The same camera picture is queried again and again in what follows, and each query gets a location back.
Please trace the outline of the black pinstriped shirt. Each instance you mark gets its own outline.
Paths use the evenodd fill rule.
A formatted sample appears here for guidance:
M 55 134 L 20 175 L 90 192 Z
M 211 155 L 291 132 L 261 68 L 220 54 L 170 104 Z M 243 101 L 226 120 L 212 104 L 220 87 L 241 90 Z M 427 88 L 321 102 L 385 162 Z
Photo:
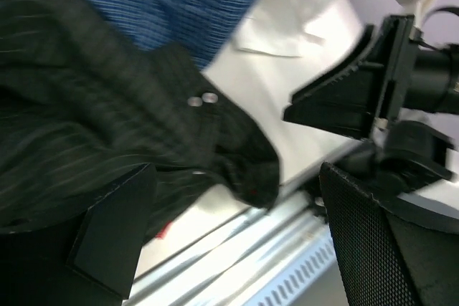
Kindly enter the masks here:
M 182 46 L 143 52 L 86 0 L 1 0 L 1 223 L 74 211 L 144 164 L 147 239 L 217 184 L 259 209 L 278 197 L 270 141 Z

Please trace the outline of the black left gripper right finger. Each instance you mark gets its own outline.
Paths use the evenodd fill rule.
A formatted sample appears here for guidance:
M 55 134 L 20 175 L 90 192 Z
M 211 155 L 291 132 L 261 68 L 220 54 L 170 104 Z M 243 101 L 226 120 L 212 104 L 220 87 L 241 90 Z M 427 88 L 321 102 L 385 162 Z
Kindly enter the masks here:
M 457 305 L 458 220 L 384 195 L 330 163 L 320 185 L 350 305 Z

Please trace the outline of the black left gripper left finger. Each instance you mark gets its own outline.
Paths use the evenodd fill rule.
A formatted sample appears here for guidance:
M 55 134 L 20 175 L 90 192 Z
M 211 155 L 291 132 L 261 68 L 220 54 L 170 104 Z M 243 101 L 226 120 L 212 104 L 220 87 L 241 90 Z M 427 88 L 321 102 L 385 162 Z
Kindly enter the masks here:
M 121 305 L 151 215 L 156 169 L 139 166 L 39 217 L 1 227 L 2 305 Z

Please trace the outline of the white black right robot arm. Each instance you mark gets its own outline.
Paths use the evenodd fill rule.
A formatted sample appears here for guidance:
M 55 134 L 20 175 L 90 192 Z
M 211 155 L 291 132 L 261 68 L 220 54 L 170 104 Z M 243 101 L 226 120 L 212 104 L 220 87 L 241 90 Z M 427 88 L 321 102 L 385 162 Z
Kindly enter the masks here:
M 458 114 L 458 46 L 426 43 L 412 15 L 364 27 L 335 67 L 295 91 L 283 119 L 360 142 L 337 166 L 385 191 L 453 177 L 452 140 L 415 113 Z

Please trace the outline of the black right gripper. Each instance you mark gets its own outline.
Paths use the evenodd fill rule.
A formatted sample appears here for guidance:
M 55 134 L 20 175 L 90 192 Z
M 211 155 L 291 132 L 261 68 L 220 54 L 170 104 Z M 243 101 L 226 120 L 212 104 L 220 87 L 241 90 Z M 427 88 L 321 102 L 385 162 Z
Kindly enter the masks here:
M 292 94 L 283 120 L 349 138 L 391 129 L 399 117 L 415 64 L 415 16 L 391 16 L 391 27 L 365 27 L 353 50 Z

